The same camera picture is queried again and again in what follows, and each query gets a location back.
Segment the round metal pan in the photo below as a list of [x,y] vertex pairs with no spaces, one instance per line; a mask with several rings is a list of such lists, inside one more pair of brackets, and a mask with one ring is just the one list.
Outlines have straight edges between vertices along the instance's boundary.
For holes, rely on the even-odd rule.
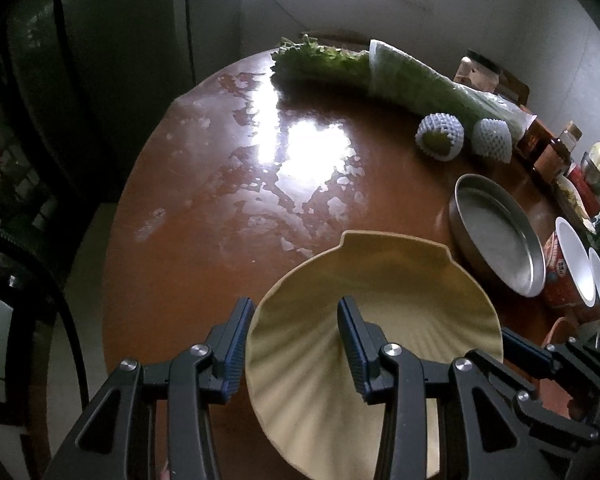
[[505,188],[480,174],[464,174],[454,184],[449,218],[456,244],[479,274],[521,297],[539,296],[545,284],[542,245]]

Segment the yellow shell-shaped plate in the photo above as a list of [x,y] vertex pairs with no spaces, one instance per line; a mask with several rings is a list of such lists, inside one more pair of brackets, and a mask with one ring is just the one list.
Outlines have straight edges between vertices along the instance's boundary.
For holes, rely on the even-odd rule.
[[264,296],[247,338],[253,411],[276,451],[311,479],[369,479],[384,410],[354,386],[337,325],[341,298],[388,340],[449,363],[472,349],[503,355],[501,324],[486,292],[440,243],[343,233]]

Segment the red paper noodle bowl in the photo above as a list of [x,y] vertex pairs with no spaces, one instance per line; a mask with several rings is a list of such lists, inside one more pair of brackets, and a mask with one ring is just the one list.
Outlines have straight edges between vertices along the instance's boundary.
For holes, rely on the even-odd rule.
[[542,296],[555,309],[566,307],[592,308],[596,288],[590,258],[578,233],[562,217],[555,220],[555,229],[543,247],[545,285]]

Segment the red package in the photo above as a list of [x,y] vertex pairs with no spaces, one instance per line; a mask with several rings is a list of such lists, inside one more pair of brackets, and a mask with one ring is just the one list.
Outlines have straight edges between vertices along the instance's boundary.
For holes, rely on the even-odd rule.
[[600,212],[600,201],[592,191],[592,188],[586,183],[581,167],[575,162],[571,164],[567,171],[567,179],[577,189],[588,215],[590,217],[596,216]]

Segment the dish with food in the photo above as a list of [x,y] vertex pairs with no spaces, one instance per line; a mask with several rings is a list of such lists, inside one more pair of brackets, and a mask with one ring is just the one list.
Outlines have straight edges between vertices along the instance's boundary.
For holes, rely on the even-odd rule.
[[576,216],[577,223],[594,234],[593,222],[585,210],[583,200],[574,184],[566,177],[558,176],[556,178],[556,188],[558,189],[558,197],[566,204],[565,210]]

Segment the brown sauce bottle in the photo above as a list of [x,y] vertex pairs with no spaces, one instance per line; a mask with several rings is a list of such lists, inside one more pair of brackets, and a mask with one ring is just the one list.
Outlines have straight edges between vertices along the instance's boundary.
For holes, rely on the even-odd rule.
[[546,148],[534,162],[535,173],[546,183],[552,183],[570,167],[571,154],[581,136],[580,128],[574,122],[568,122],[557,138],[550,138]]

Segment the yellow-lid metal container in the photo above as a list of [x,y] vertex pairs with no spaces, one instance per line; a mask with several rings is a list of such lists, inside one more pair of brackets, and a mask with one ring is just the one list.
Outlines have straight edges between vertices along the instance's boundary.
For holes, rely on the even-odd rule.
[[600,142],[595,142],[581,159],[584,180],[596,195],[600,195]]

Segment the orange sauce jar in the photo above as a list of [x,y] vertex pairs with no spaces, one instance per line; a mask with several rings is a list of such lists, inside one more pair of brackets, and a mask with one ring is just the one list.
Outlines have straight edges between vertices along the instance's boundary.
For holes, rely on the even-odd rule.
[[520,160],[533,164],[550,144],[554,134],[535,117],[522,138],[515,145],[515,152]]

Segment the fruit in white foam net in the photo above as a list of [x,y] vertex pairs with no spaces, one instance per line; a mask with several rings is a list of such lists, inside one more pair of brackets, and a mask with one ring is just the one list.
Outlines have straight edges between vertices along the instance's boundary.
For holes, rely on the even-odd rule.
[[439,162],[449,162],[462,151],[465,131],[460,121],[453,115],[436,113],[422,118],[415,142],[429,157]]

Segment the wooden chair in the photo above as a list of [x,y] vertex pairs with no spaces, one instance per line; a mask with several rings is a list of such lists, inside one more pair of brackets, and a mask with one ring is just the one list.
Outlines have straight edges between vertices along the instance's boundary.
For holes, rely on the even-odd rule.
[[530,96],[530,88],[505,68],[498,72],[498,85],[494,93],[517,106],[526,106]]

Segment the wrapped napa cabbage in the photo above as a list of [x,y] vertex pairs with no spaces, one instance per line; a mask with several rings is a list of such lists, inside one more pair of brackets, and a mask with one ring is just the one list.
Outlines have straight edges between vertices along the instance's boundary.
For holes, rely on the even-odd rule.
[[370,40],[368,56],[370,91],[416,114],[450,114],[466,130],[472,130],[481,119],[501,120],[515,142],[535,120],[533,114],[506,99],[458,84],[391,44]]

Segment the green leafy lettuce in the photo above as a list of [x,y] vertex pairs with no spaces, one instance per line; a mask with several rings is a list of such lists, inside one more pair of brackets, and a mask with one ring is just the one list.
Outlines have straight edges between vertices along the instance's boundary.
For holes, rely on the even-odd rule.
[[320,44],[304,35],[299,42],[280,40],[271,53],[273,73],[283,80],[343,82],[367,87],[370,84],[370,55]]

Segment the dark refrigerator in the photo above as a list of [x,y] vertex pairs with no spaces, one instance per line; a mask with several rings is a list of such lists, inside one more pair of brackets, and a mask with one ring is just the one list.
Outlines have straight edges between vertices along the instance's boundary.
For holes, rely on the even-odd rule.
[[186,0],[19,0],[5,63],[46,148],[124,171],[193,83]]

